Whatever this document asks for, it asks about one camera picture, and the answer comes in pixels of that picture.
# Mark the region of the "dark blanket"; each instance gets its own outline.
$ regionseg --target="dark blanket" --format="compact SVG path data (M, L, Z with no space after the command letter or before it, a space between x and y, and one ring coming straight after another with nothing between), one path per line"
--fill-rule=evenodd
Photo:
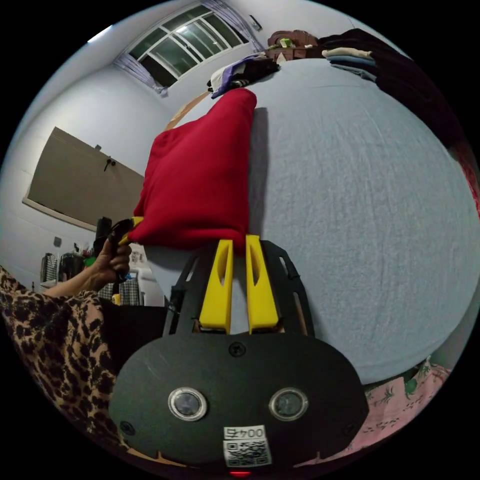
M338 47L371 51L376 67L365 68L376 76L375 83L382 91L405 105L420 118L450 148L465 139L457 117L440 90L410 58L402 55L379 38L359 28L341 35L318 39L322 50ZM349 65L348 62L332 62Z

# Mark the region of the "camera lens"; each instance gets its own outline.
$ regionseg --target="camera lens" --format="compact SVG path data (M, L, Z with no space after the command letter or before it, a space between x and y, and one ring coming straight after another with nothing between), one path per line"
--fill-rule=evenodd
M207 400L194 388L181 387L169 395L168 408L178 419L194 422L207 413Z
M269 403L271 414L284 422L300 418L308 407L306 395L296 388L283 388L273 395Z

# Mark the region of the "red led light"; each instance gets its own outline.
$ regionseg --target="red led light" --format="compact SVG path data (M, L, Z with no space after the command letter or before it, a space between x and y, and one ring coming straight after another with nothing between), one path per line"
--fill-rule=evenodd
M251 471L231 471L230 475L238 479L246 479L251 473Z

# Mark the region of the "white wall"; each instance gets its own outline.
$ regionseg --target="white wall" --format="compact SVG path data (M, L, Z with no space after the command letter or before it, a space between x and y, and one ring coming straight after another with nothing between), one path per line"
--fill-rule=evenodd
M244 18L253 15L263 30L255 36L263 46L277 30L305 30L319 37L342 34L353 28L349 17L308 0L222 0Z
M160 20L194 4L197 0L174 0L161 3L116 23L105 35L87 43L68 59L45 84L31 103L15 133L14 140L56 96L70 85L111 64L137 37Z
M38 285L46 252L71 251L91 231L22 204L42 150L58 127L143 175L150 147L172 118L160 97L115 67L84 78L42 111L12 146L0 174L0 264L21 283ZM62 238L57 251L54 237Z

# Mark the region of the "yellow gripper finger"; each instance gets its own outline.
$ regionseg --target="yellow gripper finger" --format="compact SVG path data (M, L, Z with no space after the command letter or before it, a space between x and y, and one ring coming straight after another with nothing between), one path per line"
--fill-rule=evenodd
M203 329L230 333L233 278L234 243L232 240L220 240L198 319Z
M111 297L111 300L115 305L121 305L122 304L122 302L120 301L120 294L119 293L114 293Z
M246 301L250 333L277 326L279 316L257 235L246 236Z

